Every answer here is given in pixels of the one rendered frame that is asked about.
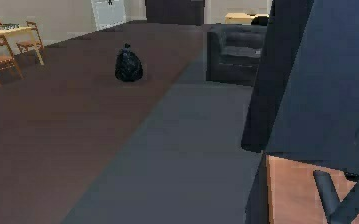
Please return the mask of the black rubbish bag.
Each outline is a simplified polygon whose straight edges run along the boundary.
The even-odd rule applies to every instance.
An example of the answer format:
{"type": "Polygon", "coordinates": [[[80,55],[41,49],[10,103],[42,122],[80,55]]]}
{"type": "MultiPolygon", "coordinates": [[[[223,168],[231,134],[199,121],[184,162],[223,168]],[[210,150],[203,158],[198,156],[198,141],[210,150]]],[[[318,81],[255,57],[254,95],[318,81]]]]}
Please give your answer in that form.
{"type": "Polygon", "coordinates": [[[142,63],[128,43],[125,43],[124,47],[118,52],[115,77],[123,82],[135,82],[143,77],[142,63]]]}

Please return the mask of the dark grey sofa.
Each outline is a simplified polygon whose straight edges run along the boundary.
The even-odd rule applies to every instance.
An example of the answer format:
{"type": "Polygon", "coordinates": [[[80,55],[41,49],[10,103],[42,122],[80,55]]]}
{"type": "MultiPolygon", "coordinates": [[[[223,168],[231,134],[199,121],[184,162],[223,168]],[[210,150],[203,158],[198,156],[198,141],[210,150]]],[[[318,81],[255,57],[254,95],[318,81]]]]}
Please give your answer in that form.
{"type": "Polygon", "coordinates": [[[206,80],[253,86],[266,26],[218,24],[207,32],[206,80]]]}

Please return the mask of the dark brown cupboard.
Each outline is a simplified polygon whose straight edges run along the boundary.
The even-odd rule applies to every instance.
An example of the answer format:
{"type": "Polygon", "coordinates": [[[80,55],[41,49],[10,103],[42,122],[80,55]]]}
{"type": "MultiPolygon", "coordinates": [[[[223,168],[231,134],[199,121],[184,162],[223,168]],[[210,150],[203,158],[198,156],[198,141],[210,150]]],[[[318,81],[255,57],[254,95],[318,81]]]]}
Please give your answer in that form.
{"type": "Polygon", "coordinates": [[[205,0],[145,0],[149,23],[196,25],[204,23],[205,0]]]}

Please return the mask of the pale yellow table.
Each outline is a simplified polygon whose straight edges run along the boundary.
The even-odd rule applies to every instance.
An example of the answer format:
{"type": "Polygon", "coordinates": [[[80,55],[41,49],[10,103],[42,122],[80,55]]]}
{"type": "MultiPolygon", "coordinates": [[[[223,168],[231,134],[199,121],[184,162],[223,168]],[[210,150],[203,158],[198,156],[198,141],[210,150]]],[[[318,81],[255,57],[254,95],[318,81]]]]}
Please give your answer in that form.
{"type": "Polygon", "coordinates": [[[268,17],[268,14],[249,15],[246,13],[227,13],[225,16],[225,23],[250,25],[252,20],[257,17],[268,17]]]}

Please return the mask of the white room door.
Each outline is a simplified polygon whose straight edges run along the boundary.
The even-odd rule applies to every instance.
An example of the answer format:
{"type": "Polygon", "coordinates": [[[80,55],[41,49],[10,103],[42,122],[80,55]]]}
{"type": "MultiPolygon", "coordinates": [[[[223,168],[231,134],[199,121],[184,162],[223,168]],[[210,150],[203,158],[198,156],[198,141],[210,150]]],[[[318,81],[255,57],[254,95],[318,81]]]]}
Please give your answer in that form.
{"type": "Polygon", "coordinates": [[[91,0],[96,29],[102,30],[126,22],[124,0],[91,0]]]}

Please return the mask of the black lump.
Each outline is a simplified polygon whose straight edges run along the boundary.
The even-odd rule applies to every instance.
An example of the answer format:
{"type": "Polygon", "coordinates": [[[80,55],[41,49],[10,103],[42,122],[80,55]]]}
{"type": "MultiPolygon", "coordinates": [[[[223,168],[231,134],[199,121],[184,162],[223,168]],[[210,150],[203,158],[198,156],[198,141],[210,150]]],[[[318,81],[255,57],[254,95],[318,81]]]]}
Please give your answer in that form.
{"type": "Polygon", "coordinates": [[[251,21],[251,24],[257,26],[266,26],[268,24],[268,20],[268,16],[255,16],[251,21]]]}

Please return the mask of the brown wooden television stand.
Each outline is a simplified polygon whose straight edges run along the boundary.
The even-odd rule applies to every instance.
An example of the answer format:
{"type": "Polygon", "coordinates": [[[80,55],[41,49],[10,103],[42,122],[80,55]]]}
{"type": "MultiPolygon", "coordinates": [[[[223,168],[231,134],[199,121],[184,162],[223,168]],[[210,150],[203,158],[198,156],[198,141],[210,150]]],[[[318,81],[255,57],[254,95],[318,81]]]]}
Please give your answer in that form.
{"type": "Polygon", "coordinates": [[[340,200],[355,185],[340,170],[262,154],[246,204],[245,224],[327,224],[314,170],[331,175],[340,200]]]}

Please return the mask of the dark blue television set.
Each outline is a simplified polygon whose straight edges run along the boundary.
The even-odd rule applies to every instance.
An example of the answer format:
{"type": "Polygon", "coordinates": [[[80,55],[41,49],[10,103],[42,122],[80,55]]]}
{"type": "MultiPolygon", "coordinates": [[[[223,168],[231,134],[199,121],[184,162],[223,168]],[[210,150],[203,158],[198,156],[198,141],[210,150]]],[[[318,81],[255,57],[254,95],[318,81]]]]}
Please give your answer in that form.
{"type": "Polygon", "coordinates": [[[359,224],[359,0],[273,0],[241,140],[246,151],[340,170],[313,177],[327,224],[359,224]]]}

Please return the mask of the brown wooden chair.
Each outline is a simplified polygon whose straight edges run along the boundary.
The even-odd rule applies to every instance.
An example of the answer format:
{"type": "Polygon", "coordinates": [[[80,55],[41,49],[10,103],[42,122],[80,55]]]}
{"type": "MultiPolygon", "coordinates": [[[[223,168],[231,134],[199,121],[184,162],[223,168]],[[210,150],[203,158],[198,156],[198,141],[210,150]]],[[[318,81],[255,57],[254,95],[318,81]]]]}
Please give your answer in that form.
{"type": "Polygon", "coordinates": [[[17,42],[16,45],[21,53],[28,52],[31,48],[39,47],[41,50],[44,49],[43,41],[41,39],[38,26],[33,21],[27,21],[26,24],[31,27],[32,32],[36,35],[35,43],[31,40],[17,42]]]}
{"type": "Polygon", "coordinates": [[[0,71],[9,70],[12,75],[17,74],[21,79],[24,78],[21,69],[15,60],[13,51],[4,35],[0,35],[0,47],[7,49],[7,55],[0,56],[0,71]]]}

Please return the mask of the pale wooden dining table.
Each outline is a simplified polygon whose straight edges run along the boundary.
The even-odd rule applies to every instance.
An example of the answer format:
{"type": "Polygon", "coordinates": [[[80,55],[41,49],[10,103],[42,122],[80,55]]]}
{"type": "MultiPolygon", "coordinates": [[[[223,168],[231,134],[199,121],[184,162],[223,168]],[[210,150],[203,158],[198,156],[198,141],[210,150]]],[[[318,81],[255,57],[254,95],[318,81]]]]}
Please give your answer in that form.
{"type": "Polygon", "coordinates": [[[40,62],[41,65],[45,65],[44,61],[43,61],[43,57],[39,51],[39,47],[36,44],[36,39],[33,33],[33,28],[32,27],[19,27],[19,28],[15,28],[15,29],[10,29],[10,30],[0,30],[0,36],[4,36],[4,37],[10,37],[10,36],[15,36],[15,35],[19,35],[22,33],[26,33],[29,35],[30,37],[30,43],[33,44],[33,46],[35,47],[35,52],[37,54],[38,60],[40,62]]]}

